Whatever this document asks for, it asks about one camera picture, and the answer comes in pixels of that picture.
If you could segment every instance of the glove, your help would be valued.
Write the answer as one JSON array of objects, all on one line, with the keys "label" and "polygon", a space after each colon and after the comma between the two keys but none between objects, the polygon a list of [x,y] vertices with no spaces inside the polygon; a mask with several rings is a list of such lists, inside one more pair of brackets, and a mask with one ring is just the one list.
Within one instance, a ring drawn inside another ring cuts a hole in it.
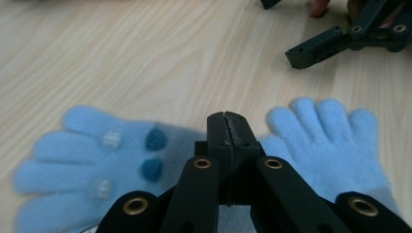
[{"label": "glove", "polygon": [[194,141],[205,138],[204,133],[123,120],[88,106],[69,110],[63,126],[43,136],[16,171],[16,190],[36,194],[17,214],[17,232],[79,233],[98,224],[127,192],[161,194],[176,184]]},{"label": "glove", "polygon": [[346,113],[333,99],[308,98],[267,116],[273,134],[261,140],[266,154],[287,160],[320,195],[334,202],[355,191],[398,213],[390,184],[377,156],[377,120],[369,110]]}]

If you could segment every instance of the wood grain surface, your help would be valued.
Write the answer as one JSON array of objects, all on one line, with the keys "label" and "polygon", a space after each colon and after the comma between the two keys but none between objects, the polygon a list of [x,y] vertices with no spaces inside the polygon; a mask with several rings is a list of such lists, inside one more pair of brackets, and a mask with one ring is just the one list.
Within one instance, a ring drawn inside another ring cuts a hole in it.
[{"label": "wood grain surface", "polygon": [[412,224],[412,48],[347,50],[295,70],[285,51],[349,25],[344,1],[320,19],[311,3],[1,0],[0,231],[13,232],[29,198],[13,189],[16,167],[73,106],[202,131],[208,115],[233,111],[264,135],[267,112],[302,96],[376,114],[379,157]]}]

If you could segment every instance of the finger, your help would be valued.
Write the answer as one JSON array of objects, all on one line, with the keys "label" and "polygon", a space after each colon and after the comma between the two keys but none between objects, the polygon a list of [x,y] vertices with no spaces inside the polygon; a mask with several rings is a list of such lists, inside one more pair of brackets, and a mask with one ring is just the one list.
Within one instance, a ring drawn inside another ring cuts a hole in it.
[{"label": "finger", "polygon": [[334,143],[350,141],[352,132],[346,111],[334,99],[326,99],[317,105],[318,116],[327,138]]},{"label": "finger", "polygon": [[63,124],[66,129],[86,134],[104,148],[114,150],[141,150],[155,127],[152,121],[123,120],[89,106],[69,110]]},{"label": "finger", "polygon": [[315,0],[310,12],[310,17],[322,17],[327,9],[330,0]]},{"label": "finger", "polygon": [[277,108],[266,119],[269,127],[285,142],[292,154],[307,148],[309,138],[294,113],[286,108]]},{"label": "finger", "polygon": [[378,122],[376,116],[369,110],[354,110],[349,113],[349,121],[356,140],[365,147],[377,148]]},{"label": "finger", "polygon": [[292,103],[292,109],[313,141],[326,140],[325,131],[316,112],[316,104],[312,99],[299,98]]},{"label": "finger", "polygon": [[361,13],[361,9],[364,7],[366,1],[364,0],[348,0],[348,16],[351,22],[355,21],[358,15]]},{"label": "finger", "polygon": [[33,149],[36,159],[48,162],[93,164],[107,153],[90,137],[67,131],[54,131],[40,138]]},{"label": "finger", "polygon": [[116,199],[95,205],[82,193],[46,195],[25,204],[17,214],[20,233],[80,232],[96,225]]},{"label": "finger", "polygon": [[90,180],[90,166],[28,160],[21,164],[14,185],[21,193],[51,193],[85,188]]}]

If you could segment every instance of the dark blue pom-pom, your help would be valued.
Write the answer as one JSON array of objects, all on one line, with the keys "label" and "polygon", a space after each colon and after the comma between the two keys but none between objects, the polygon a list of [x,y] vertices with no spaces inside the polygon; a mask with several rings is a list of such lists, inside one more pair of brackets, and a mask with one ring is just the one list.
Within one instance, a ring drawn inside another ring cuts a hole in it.
[{"label": "dark blue pom-pom", "polygon": [[140,172],[149,182],[157,182],[163,169],[163,161],[160,158],[151,158],[143,162]]},{"label": "dark blue pom-pom", "polygon": [[163,133],[160,129],[154,128],[149,132],[148,137],[146,138],[146,149],[149,151],[161,150],[167,145],[166,134]]}]

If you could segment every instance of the wooden table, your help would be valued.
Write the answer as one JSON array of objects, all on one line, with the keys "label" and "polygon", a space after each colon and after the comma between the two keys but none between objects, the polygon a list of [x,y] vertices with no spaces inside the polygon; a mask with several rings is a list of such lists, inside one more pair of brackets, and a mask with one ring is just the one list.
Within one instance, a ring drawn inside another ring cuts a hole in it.
[{"label": "wooden table", "polygon": [[321,19],[308,16],[310,5],[288,0],[265,11],[258,0],[2,0],[1,231],[13,231],[28,198],[13,190],[14,170],[73,106],[202,131],[208,115],[233,111],[263,135],[267,112],[301,96],[377,115],[380,160],[412,224],[412,47],[345,51],[295,70],[286,50],[348,26],[344,1],[332,1]]}]

